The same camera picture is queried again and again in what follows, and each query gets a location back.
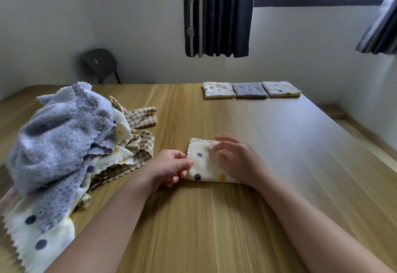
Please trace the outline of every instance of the gray spotted towel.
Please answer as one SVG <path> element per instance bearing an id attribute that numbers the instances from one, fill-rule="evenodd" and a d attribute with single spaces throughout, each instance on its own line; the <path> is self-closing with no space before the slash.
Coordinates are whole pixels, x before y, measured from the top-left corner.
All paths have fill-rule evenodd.
<path id="1" fill-rule="evenodd" d="M 33 212 L 46 232 L 68 215 L 94 155 L 113 152 L 116 125 L 109 100 L 79 82 L 37 99 L 7 160 L 21 196 L 38 193 Z"/>
<path id="2" fill-rule="evenodd" d="M 261 83 L 233 83 L 233 90 L 238 98 L 268 98 Z"/>

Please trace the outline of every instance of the dark curtain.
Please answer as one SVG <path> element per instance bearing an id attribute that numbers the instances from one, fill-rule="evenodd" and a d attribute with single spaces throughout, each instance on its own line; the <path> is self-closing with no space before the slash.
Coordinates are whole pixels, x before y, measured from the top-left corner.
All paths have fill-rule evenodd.
<path id="1" fill-rule="evenodd" d="M 384 0 L 356 50 L 364 54 L 397 54 L 397 0 Z"/>
<path id="2" fill-rule="evenodd" d="M 248 56 L 254 0 L 184 0 L 188 57 Z"/>

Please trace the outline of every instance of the wooden table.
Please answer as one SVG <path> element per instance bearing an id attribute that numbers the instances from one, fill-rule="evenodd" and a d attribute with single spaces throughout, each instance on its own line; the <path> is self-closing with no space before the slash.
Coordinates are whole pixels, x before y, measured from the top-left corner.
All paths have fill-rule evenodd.
<path id="1" fill-rule="evenodd" d="M 3 159 L 18 129 L 40 107 L 34 86 L 0 103 Z M 299 99 L 204 100 L 201 85 L 98 85 L 127 109 L 156 106 L 155 154 L 187 150 L 191 137 L 227 131 L 253 145 L 271 169 L 397 270 L 397 174 L 358 144 L 305 96 Z M 133 173 L 92 192 L 75 212 L 79 233 Z M 11 185 L 2 167 L 0 194 Z M 23 272 L 4 231 L 0 264 Z M 118 272 L 307 272 L 272 210 L 245 185 L 184 180 L 146 203 Z"/>

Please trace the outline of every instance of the chair leg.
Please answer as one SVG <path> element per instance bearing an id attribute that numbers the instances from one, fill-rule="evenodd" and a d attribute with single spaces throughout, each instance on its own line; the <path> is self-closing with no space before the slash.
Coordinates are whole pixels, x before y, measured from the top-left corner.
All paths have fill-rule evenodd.
<path id="1" fill-rule="evenodd" d="M 121 85 L 122 82 L 120 81 L 119 74 L 117 73 L 117 70 L 114 71 L 114 75 L 116 76 L 117 84 Z"/>

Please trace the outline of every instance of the black chair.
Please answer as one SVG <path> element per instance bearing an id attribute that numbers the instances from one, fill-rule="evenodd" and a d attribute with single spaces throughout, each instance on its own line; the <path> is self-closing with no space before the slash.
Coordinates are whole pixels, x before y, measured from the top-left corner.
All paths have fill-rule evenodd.
<path id="1" fill-rule="evenodd" d="M 95 72 L 99 84 L 103 84 L 103 81 L 112 73 L 116 76 L 117 83 L 121 84 L 117 73 L 117 61 L 110 51 L 104 48 L 90 50 L 83 55 L 83 60 Z"/>

